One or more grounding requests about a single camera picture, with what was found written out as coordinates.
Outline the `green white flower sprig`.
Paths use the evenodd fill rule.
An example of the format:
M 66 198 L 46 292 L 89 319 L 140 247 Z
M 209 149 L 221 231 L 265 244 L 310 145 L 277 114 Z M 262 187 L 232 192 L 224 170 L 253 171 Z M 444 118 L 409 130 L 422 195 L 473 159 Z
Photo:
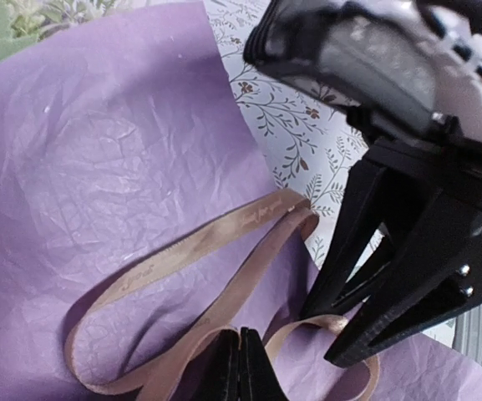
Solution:
M 0 61 L 55 33 L 147 1 L 0 1 Z

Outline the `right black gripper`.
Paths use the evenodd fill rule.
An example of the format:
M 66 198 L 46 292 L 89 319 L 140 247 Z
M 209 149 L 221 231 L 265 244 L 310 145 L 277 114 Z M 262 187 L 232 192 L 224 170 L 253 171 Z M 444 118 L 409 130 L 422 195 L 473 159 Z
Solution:
M 462 149 L 482 180 L 482 1 L 272 1 L 243 58 L 304 93 L 335 89 L 408 145 Z

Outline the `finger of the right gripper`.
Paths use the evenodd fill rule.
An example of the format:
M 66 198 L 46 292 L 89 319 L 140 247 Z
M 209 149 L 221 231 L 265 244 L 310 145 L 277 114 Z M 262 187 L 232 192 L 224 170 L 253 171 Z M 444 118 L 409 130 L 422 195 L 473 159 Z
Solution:
M 354 277 L 353 268 L 383 221 L 384 194 L 393 173 L 385 166 L 360 160 L 348 174 L 328 254 L 302 306 L 300 318 L 344 314 L 358 305 L 392 253 L 383 244 Z
M 327 350 L 348 368 L 482 303 L 482 209 L 433 200 Z

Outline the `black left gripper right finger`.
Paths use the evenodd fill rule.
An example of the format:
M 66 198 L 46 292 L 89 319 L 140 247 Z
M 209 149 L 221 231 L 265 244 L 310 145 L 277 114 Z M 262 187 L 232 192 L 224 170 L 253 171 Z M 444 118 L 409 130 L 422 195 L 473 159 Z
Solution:
M 287 401 L 257 330 L 241 329 L 240 401 Z

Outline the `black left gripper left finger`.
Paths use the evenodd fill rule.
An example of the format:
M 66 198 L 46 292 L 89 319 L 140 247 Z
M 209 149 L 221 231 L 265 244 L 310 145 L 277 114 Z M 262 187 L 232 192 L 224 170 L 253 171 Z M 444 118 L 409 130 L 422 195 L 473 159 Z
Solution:
M 240 338 L 237 332 L 223 330 L 216 339 L 215 352 L 191 400 L 236 401 Z

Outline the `purple pink wrapping paper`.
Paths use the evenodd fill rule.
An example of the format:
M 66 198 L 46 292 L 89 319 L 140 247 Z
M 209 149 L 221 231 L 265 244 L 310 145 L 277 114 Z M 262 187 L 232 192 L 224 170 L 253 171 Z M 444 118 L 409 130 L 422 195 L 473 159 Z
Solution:
M 68 330 L 130 262 L 290 186 L 321 216 L 234 319 L 292 320 L 327 253 L 361 135 L 248 69 L 262 1 L 159 5 L 56 33 L 0 63 L 0 400 L 94 400 Z

